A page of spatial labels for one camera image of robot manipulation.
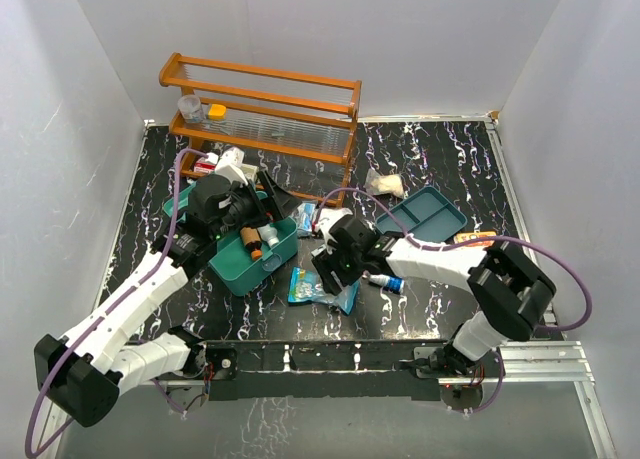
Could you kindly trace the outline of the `blue face mask packet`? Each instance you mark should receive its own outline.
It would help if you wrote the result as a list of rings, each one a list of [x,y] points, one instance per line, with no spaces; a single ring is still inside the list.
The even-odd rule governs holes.
[[[322,295],[318,299],[318,302],[323,305],[337,308],[344,315],[350,315],[354,308],[359,289],[360,289],[360,284],[356,282],[344,288],[336,296],[331,294]]]

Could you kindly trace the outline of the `brown orange-capped medicine bottle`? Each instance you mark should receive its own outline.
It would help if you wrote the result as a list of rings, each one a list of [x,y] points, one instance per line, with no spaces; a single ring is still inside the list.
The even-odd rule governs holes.
[[[245,250],[248,252],[252,261],[258,261],[262,258],[262,240],[256,229],[244,227],[240,230],[240,237]]]

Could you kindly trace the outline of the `blue white wipes packet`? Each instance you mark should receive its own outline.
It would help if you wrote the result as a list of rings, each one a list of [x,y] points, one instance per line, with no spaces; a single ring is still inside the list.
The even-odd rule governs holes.
[[[289,304],[315,302],[323,294],[322,283],[316,272],[293,268],[288,292]]]

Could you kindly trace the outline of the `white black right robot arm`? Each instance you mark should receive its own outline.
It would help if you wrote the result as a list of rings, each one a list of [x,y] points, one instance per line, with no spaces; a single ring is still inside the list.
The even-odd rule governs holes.
[[[369,274],[436,281],[474,297],[479,312],[423,361],[433,371],[466,376],[489,351],[509,340],[530,340],[556,294],[552,280],[509,241],[448,249],[398,232],[380,233],[351,213],[323,218],[316,227],[324,243],[312,264],[329,294]]]

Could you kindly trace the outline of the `clear green-banded bottle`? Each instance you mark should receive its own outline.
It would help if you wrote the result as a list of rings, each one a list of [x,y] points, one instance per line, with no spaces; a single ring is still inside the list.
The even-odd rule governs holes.
[[[258,228],[258,233],[263,242],[270,248],[279,243],[278,230],[272,225],[264,225]]]

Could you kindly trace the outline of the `teal medicine kit box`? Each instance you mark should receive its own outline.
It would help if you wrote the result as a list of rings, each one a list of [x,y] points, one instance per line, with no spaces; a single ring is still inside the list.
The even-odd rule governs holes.
[[[261,171],[258,183],[243,184],[215,174],[175,189],[164,206],[174,227],[154,246],[169,246],[168,257],[191,279],[209,267],[236,296],[254,289],[275,269],[269,260],[288,256],[273,248],[285,242],[281,222],[300,204]]]

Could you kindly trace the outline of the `bag with blue bandage rolls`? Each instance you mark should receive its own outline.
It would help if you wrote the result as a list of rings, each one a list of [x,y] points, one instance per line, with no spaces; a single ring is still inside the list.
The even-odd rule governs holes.
[[[316,218],[317,204],[303,201],[292,214],[296,223],[298,238],[308,238],[313,235],[313,224]]]

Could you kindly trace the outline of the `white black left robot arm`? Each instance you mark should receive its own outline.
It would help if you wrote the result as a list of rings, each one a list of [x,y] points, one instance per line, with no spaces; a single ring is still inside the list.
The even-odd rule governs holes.
[[[265,170],[256,181],[231,166],[177,192],[169,226],[134,272],[88,317],[61,337],[43,336],[34,348],[40,393],[83,427],[100,422],[118,398],[165,373],[200,375],[207,355],[195,335],[173,329],[140,346],[131,336],[167,299],[218,255],[243,228],[288,218],[300,199]]]

